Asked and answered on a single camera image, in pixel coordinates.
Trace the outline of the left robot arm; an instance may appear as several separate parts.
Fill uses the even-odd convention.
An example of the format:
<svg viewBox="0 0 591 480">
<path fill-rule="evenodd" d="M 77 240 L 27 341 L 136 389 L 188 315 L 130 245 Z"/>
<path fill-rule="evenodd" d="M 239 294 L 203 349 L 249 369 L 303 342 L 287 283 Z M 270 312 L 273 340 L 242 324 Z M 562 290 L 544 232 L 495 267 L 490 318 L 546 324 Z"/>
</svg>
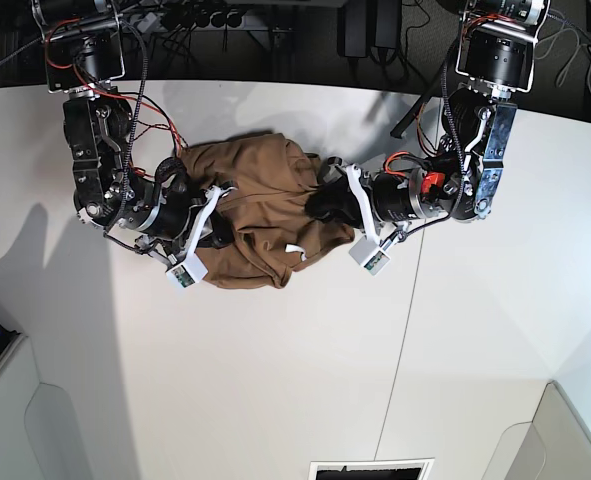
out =
<svg viewBox="0 0 591 480">
<path fill-rule="evenodd" d="M 459 32 L 433 80 L 443 101 L 443 134 L 417 156 L 390 155 L 376 174 L 329 161 L 335 177 L 307 201 L 306 214 L 338 221 L 377 237 L 394 225 L 381 248 L 401 243 L 423 226 L 483 219 L 491 211 L 517 112 L 514 93 L 530 91 L 534 53 L 547 18 L 547 1 L 466 1 Z"/>
</svg>

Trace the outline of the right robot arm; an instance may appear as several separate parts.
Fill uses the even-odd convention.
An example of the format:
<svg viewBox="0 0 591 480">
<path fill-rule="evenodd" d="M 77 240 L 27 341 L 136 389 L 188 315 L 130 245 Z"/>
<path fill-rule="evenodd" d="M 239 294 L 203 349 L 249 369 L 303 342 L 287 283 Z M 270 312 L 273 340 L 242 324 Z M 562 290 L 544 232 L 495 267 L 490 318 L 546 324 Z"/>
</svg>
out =
<svg viewBox="0 0 591 480">
<path fill-rule="evenodd" d="M 34 1 L 48 89 L 63 92 L 63 130 L 72 156 L 73 202 L 79 219 L 112 240 L 119 226 L 138 233 L 126 250 L 173 266 L 198 248 L 230 245 L 230 223 L 216 211 L 232 183 L 201 187 L 180 158 L 183 137 L 144 91 L 122 93 L 123 33 L 147 50 L 139 30 L 113 1 Z M 135 165 L 142 108 L 163 116 L 172 150 L 153 174 Z"/>
</svg>

